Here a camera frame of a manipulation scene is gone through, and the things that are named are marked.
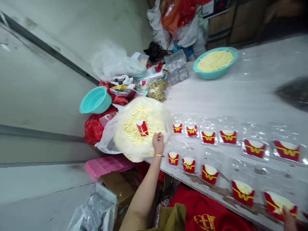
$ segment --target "red box charm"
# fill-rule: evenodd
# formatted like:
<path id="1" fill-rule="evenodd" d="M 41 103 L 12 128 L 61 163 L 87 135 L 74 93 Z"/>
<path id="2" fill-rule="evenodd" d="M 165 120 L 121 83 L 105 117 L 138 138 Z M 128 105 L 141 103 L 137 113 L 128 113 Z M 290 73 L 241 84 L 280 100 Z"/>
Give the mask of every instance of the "red box charm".
<path id="1" fill-rule="evenodd" d="M 182 133 L 182 124 L 173 124 L 173 133 L 181 134 Z"/>
<path id="2" fill-rule="evenodd" d="M 202 166 L 202 178 L 203 178 L 203 180 L 205 180 L 206 182 L 208 182 L 210 184 L 215 184 L 217 177 L 218 177 L 218 174 L 219 174 L 219 172 L 217 170 L 216 170 L 216 173 L 214 173 L 215 170 L 216 169 L 214 167 L 209 166 L 207 164 L 204 164 Z"/>
<path id="3" fill-rule="evenodd" d="M 242 184 L 248 188 L 250 188 L 251 190 L 249 190 L 249 194 L 247 193 L 243 193 L 239 190 L 237 184 Z M 253 190 L 249 185 L 245 184 L 245 183 L 242 183 L 242 182 L 239 182 L 237 181 L 237 184 L 235 181 L 232 181 L 232 191 L 233 191 L 233 197 L 238 200 L 239 202 L 245 204 L 245 205 L 248 205 L 249 207 L 252 207 L 253 206 L 253 198 L 254 198 L 254 192 L 255 190 Z"/>
<path id="4" fill-rule="evenodd" d="M 195 160 L 191 157 L 183 158 L 183 169 L 188 173 L 195 173 Z"/>
<path id="5" fill-rule="evenodd" d="M 284 159 L 293 160 L 300 162 L 300 147 L 286 141 L 273 141 L 275 149 L 277 150 L 279 156 Z"/>
<path id="6" fill-rule="evenodd" d="M 221 130 L 220 136 L 222 141 L 227 144 L 236 144 L 237 142 L 237 132 L 231 130 Z"/>
<path id="7" fill-rule="evenodd" d="M 198 126 L 186 126 L 186 132 L 189 137 L 198 135 Z"/>
<path id="8" fill-rule="evenodd" d="M 244 145 L 246 149 L 246 153 L 251 156 L 255 156 L 258 158 L 263 158 L 264 152 L 266 150 L 266 144 L 255 141 L 255 140 L 244 140 Z"/>
<path id="9" fill-rule="evenodd" d="M 203 143 L 214 144 L 215 143 L 215 132 L 201 131 Z"/>
<path id="10" fill-rule="evenodd" d="M 175 153 L 175 152 L 169 152 L 168 153 L 168 161 L 170 165 L 174 165 L 177 166 L 178 162 L 179 162 L 179 154 Z"/>
<path id="11" fill-rule="evenodd" d="M 278 218 L 279 220 L 283 221 L 283 210 L 281 207 L 279 207 L 276 203 L 275 200 L 280 200 L 283 197 L 280 195 L 277 195 L 275 193 L 271 192 L 264 192 L 265 200 L 266 200 L 266 208 L 269 214 L 273 215 L 274 217 Z M 283 200 L 287 200 L 289 204 L 292 204 L 291 201 L 289 201 L 287 198 L 283 198 Z M 297 216 L 297 206 L 293 205 L 291 209 L 289 209 L 290 213 L 292 216 L 296 217 Z"/>
<path id="12" fill-rule="evenodd" d="M 147 128 L 144 120 L 139 121 L 137 123 L 137 127 L 138 127 L 140 135 L 142 137 L 146 137 L 146 136 L 149 135 L 148 128 Z"/>

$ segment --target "teal plastic basin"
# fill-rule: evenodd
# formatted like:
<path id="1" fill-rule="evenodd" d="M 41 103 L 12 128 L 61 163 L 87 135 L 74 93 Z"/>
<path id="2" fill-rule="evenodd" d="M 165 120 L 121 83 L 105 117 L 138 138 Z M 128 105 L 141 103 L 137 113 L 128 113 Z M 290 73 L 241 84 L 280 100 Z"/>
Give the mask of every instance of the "teal plastic basin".
<path id="1" fill-rule="evenodd" d="M 82 99 L 79 111 L 81 114 L 101 114 L 110 107 L 111 101 L 111 96 L 107 93 L 105 86 L 96 87 Z"/>
<path id="2" fill-rule="evenodd" d="M 220 50 L 226 50 L 226 51 L 230 51 L 232 53 L 233 60 L 228 66 L 225 66 L 222 69 L 219 69 L 217 71 L 212 71 L 212 72 L 200 71 L 197 68 L 197 64 L 200 62 L 200 59 L 202 59 L 204 56 L 206 56 L 207 54 L 209 54 L 213 51 L 220 51 Z M 238 50 L 233 48 L 233 47 L 215 48 L 215 49 L 212 49 L 212 50 L 209 50 L 209 51 L 203 53 L 199 58 L 197 58 L 197 60 L 194 63 L 194 66 L 193 66 L 193 70 L 199 75 L 199 77 L 201 79 L 205 79 L 205 80 L 216 79 L 216 78 L 221 77 L 222 75 L 224 75 L 227 72 L 228 68 L 231 67 L 231 65 L 233 65 L 235 63 L 235 61 L 237 60 L 237 57 L 238 57 Z"/>

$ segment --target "gold bracelet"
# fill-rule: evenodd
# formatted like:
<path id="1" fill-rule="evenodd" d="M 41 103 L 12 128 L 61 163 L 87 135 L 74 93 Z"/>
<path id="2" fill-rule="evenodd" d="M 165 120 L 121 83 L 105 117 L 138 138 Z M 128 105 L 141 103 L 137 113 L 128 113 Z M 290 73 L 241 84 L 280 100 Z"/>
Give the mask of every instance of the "gold bracelet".
<path id="1" fill-rule="evenodd" d="M 161 156 L 161 157 L 165 157 L 164 155 L 160 155 L 160 154 L 154 154 L 154 156 Z"/>

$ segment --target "hand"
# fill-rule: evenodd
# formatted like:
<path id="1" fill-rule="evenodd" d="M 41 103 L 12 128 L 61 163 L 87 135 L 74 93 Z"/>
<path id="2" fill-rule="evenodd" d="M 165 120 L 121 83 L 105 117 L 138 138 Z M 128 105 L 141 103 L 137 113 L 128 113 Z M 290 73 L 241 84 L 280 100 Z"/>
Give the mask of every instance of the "hand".
<path id="1" fill-rule="evenodd" d="M 283 207 L 283 216 L 285 220 L 284 231 L 297 231 L 296 219 L 292 216 L 290 211 L 284 206 Z"/>
<path id="2" fill-rule="evenodd" d="M 154 154 L 163 155 L 165 144 L 164 144 L 164 135 L 157 133 L 153 136 L 152 145 L 154 148 Z"/>

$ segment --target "plastic bag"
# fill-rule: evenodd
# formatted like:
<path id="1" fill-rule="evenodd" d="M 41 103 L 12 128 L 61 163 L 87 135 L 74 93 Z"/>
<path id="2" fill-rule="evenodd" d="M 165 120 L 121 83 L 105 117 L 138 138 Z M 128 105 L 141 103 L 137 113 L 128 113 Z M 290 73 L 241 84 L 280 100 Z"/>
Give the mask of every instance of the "plastic bag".
<path id="1" fill-rule="evenodd" d="M 160 0 L 156 0 L 155 6 L 147 12 L 147 17 L 150 21 L 151 27 L 153 28 L 154 42 L 158 43 L 164 50 L 172 50 L 174 43 L 170 38 L 169 32 L 165 30 L 161 24 L 159 5 Z"/>
<path id="2" fill-rule="evenodd" d="M 123 153 L 130 161 L 141 162 L 154 155 L 154 133 L 162 132 L 164 142 L 167 142 L 172 133 L 172 121 L 171 113 L 159 101 L 148 97 L 135 98 L 108 122 L 98 149 L 109 154 Z M 140 132 L 140 127 L 144 125 L 148 129 Z M 124 127 L 130 130 L 130 136 Z M 131 141 L 135 139 L 135 134 L 141 136 L 138 137 L 139 143 Z"/>
<path id="3" fill-rule="evenodd" d="M 126 50 L 110 40 L 104 42 L 92 63 L 94 73 L 103 81 L 111 82 L 115 75 L 134 77 L 145 75 L 146 68 L 137 59 L 128 57 Z"/>

